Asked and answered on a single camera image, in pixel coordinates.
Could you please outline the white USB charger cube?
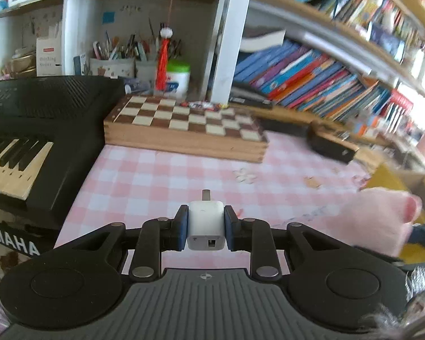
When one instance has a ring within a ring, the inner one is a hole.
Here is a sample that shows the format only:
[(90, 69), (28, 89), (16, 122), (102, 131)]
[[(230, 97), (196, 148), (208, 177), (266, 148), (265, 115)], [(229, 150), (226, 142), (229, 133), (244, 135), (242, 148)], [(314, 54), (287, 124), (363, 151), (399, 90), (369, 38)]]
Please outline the white USB charger cube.
[(193, 251), (217, 251), (225, 245), (224, 204), (202, 190), (201, 200), (189, 203), (187, 244)]

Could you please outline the pink plush toy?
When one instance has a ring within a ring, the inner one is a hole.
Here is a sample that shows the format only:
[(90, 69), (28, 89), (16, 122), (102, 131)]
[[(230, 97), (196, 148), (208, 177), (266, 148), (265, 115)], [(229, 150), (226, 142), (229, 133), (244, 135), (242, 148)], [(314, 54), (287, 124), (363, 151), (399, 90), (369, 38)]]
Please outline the pink plush toy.
[(350, 246), (396, 257), (421, 212), (422, 200), (415, 194), (367, 188), (351, 197), (336, 215), (325, 218), (322, 231)]

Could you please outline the yellow cardboard box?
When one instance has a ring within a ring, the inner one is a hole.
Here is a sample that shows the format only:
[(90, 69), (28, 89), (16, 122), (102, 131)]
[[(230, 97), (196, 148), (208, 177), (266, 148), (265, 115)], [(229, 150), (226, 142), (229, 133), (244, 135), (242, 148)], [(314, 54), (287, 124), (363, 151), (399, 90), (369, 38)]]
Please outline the yellow cardboard box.
[(425, 262), (425, 173), (380, 165), (362, 189), (375, 218), (377, 250), (406, 263)]

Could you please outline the pink checkered table mat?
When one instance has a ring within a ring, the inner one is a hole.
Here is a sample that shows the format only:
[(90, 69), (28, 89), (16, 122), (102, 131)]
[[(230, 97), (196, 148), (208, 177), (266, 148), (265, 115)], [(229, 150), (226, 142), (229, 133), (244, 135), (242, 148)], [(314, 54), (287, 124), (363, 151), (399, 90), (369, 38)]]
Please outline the pink checkered table mat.
[(107, 145), (94, 163), (59, 233), (62, 245), (113, 222), (137, 228), (173, 217), (209, 190), (240, 218), (282, 228), (289, 220), (336, 214), (367, 173), (329, 160), (300, 137), (270, 132), (262, 163), (246, 163)]

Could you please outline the wooden chessboard box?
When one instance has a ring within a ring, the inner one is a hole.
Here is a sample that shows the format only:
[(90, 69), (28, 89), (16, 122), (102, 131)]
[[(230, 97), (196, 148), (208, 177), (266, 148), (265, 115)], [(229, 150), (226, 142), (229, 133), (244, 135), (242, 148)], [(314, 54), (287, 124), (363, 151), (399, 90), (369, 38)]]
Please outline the wooden chessboard box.
[(235, 107), (127, 94), (103, 122), (107, 144), (261, 163), (269, 146), (259, 123)]

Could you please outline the black brown case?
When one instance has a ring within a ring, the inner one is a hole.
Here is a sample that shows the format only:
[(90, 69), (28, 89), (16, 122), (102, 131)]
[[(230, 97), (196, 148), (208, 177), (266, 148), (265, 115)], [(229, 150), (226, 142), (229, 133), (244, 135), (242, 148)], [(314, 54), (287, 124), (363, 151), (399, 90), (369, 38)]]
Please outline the black brown case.
[(311, 122), (306, 134), (307, 144), (313, 151), (346, 164), (350, 163), (359, 151), (359, 146), (348, 138), (348, 132), (336, 131), (318, 122)]

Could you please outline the red tassel ornament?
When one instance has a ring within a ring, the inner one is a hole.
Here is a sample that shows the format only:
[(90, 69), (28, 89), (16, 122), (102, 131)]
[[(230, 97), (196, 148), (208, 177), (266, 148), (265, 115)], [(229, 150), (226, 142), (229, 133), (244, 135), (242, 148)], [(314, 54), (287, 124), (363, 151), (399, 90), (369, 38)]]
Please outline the red tassel ornament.
[(169, 60), (169, 44), (173, 36), (173, 30), (170, 27), (163, 27), (160, 30), (160, 54), (156, 71), (155, 89), (165, 91), (166, 89), (166, 70)]

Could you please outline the black Yamaha keyboard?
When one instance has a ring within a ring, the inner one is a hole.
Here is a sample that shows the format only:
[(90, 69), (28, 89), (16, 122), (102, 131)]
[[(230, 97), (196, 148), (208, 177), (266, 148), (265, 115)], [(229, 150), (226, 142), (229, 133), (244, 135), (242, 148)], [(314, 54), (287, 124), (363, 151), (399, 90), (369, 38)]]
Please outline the black Yamaha keyboard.
[(0, 81), (0, 244), (29, 257), (54, 247), (124, 94), (99, 76)]

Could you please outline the row of leaning books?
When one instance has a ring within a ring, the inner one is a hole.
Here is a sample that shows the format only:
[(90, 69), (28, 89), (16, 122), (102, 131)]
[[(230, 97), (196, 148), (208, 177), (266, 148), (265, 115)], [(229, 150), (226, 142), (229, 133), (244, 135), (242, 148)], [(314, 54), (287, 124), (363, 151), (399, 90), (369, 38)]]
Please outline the row of leaning books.
[(261, 51), (240, 52), (229, 102), (308, 112), (345, 123), (380, 114), (392, 91), (333, 57), (296, 41)]

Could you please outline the white green-lidded jar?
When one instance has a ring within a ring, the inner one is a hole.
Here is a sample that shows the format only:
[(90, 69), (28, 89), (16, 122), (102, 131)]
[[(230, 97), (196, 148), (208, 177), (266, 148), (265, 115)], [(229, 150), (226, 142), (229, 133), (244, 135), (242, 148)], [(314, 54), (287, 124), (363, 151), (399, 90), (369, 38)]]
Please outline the white green-lidded jar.
[(166, 94), (182, 99), (187, 94), (189, 83), (190, 64), (179, 59), (170, 59), (166, 68)]

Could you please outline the white pen holder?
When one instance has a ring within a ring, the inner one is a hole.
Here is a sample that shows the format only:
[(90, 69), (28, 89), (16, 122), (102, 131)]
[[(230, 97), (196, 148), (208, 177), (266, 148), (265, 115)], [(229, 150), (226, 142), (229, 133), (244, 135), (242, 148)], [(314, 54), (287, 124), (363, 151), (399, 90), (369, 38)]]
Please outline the white pen holder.
[(134, 78), (135, 60), (133, 58), (98, 60), (90, 59), (90, 74), (107, 78)]

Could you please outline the white bookshelf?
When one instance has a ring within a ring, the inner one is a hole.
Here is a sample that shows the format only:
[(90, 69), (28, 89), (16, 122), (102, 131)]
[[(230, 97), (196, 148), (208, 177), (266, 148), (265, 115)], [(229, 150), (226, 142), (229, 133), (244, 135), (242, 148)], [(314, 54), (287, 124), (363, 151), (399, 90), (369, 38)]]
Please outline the white bookshelf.
[(0, 12), (0, 71), (18, 48), (33, 46), (54, 23), (61, 33), (61, 68), (105, 37), (146, 38), (167, 22), (182, 40), (192, 66), (194, 92), (216, 102), (228, 98), (243, 29), (279, 27), (365, 74), (403, 88), (425, 119), (425, 86), (382, 48), (356, 31), (296, 0), (34, 0)]

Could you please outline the white box on shelf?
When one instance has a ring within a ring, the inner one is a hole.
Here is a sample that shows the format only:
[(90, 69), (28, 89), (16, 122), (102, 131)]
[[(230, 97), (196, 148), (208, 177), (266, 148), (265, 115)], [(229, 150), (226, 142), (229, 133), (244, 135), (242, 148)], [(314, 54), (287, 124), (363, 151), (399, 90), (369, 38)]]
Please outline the white box on shelf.
[(62, 74), (60, 37), (38, 38), (36, 44), (36, 69), (38, 77)]

